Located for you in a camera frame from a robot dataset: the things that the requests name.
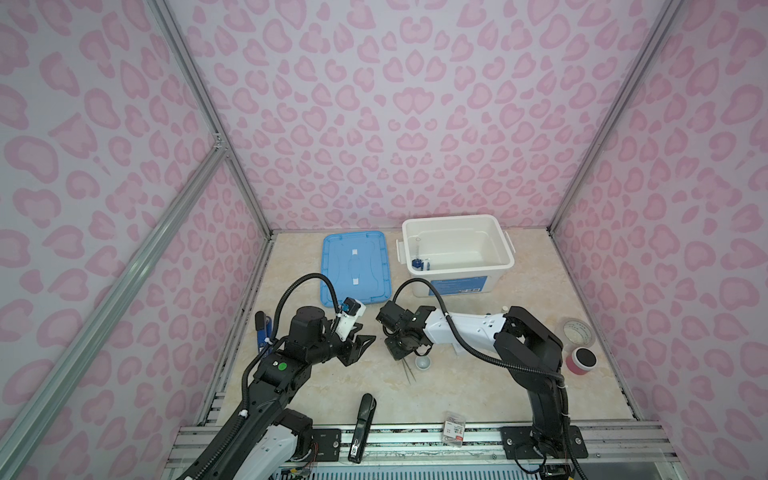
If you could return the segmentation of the metal tweezers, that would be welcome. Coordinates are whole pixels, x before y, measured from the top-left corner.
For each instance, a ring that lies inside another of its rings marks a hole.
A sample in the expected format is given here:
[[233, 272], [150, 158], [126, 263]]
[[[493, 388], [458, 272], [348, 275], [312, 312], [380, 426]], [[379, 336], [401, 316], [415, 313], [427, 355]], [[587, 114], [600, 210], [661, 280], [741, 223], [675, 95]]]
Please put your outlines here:
[[408, 365], [407, 360], [406, 359], [402, 359], [400, 361], [400, 363], [403, 366], [403, 370], [404, 370], [405, 377], [406, 377], [406, 380], [407, 380], [408, 384], [409, 385], [413, 384], [415, 382], [415, 377], [413, 375], [413, 372], [412, 372], [410, 366]]

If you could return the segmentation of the blue base glass funnel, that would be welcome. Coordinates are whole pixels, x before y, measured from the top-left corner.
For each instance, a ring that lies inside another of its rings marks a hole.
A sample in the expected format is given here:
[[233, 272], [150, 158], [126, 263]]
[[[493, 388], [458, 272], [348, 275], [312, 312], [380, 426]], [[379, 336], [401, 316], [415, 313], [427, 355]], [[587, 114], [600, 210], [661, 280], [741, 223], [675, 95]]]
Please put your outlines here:
[[415, 271], [424, 270], [424, 261], [420, 256], [420, 245], [421, 245], [421, 238], [415, 237], [413, 239], [413, 248], [411, 249], [411, 253], [412, 253], [411, 266]]

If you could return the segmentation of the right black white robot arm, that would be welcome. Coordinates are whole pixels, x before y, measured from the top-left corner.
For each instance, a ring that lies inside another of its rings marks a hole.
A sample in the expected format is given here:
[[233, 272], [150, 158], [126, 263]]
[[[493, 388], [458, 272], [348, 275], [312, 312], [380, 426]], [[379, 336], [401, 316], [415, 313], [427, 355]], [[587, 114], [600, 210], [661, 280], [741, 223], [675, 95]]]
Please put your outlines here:
[[579, 428], [570, 423], [565, 380], [561, 374], [563, 344], [559, 337], [523, 307], [502, 314], [446, 314], [421, 306], [407, 310], [385, 303], [376, 320], [385, 332], [391, 356], [401, 360], [450, 344], [458, 351], [507, 370], [526, 390], [532, 412], [530, 427], [501, 429], [509, 460], [588, 457]]

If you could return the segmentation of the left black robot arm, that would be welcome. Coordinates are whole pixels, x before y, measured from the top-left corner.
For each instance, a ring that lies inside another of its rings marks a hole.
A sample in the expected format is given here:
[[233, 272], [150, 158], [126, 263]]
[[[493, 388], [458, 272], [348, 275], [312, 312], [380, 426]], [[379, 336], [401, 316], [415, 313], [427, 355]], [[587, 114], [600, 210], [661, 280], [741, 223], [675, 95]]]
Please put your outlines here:
[[347, 298], [334, 319], [319, 307], [299, 308], [289, 333], [263, 356], [246, 384], [238, 409], [221, 427], [182, 479], [268, 479], [283, 464], [319, 456], [313, 420], [288, 408], [309, 380], [312, 367], [337, 359], [356, 363], [375, 341], [361, 335], [366, 306]]

